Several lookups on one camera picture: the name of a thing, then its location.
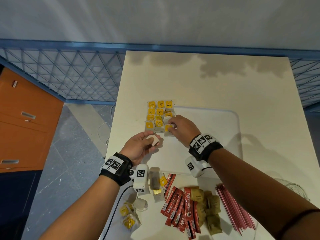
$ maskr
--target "orange cabinet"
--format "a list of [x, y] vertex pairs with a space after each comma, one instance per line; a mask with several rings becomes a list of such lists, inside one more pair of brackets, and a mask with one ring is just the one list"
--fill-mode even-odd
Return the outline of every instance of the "orange cabinet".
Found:
[[44, 167], [63, 102], [5, 68], [0, 75], [0, 173]]

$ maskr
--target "tabletop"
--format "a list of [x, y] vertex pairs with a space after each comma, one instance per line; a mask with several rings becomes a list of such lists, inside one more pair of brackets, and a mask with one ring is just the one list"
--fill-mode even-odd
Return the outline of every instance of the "tabletop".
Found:
[[[300, 185], [320, 206], [319, 165], [288, 58], [127, 51], [106, 158], [144, 130], [146, 102], [154, 99], [234, 111], [243, 160], [273, 178]], [[180, 187], [198, 183], [182, 175], [176, 181]], [[150, 199], [141, 218], [160, 219]], [[164, 223], [155, 227], [143, 221], [131, 237], [168, 238]], [[256, 234], [272, 238], [262, 226]]]

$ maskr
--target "white tray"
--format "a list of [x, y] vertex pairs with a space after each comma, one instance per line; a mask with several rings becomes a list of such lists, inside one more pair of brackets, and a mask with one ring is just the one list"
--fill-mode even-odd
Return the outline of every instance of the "white tray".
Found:
[[[175, 113], [193, 121], [202, 133], [209, 133], [231, 153], [242, 159], [242, 146], [239, 118], [229, 110], [205, 109], [175, 106]], [[183, 146], [175, 137], [163, 137], [163, 146], [159, 152], [144, 158], [149, 168], [158, 167], [165, 173], [191, 175], [184, 160], [190, 156], [188, 148]], [[218, 178], [213, 169], [205, 169], [201, 177]]]

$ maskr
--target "wire mesh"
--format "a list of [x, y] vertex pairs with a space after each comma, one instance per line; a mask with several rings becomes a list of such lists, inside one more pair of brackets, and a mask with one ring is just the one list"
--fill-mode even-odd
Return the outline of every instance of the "wire mesh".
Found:
[[[66, 99], [117, 100], [125, 53], [0, 48], [0, 56]], [[320, 60], [290, 59], [303, 107], [320, 101]]]

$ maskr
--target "person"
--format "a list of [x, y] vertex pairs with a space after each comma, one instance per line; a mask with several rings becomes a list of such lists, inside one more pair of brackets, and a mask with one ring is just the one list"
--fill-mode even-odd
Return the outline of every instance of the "person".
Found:
[[[169, 123], [176, 125], [169, 131], [187, 148], [201, 134], [192, 121], [181, 115], [172, 117]], [[133, 166], [138, 165], [145, 155], [156, 149], [151, 146], [153, 138], [144, 139], [151, 134], [153, 132], [145, 131], [131, 137], [119, 153], [128, 157]], [[312, 203], [224, 148], [212, 151], [208, 163], [236, 201], [274, 238], [320, 238], [320, 212]], [[98, 239], [119, 189], [116, 181], [100, 175], [40, 239]]]

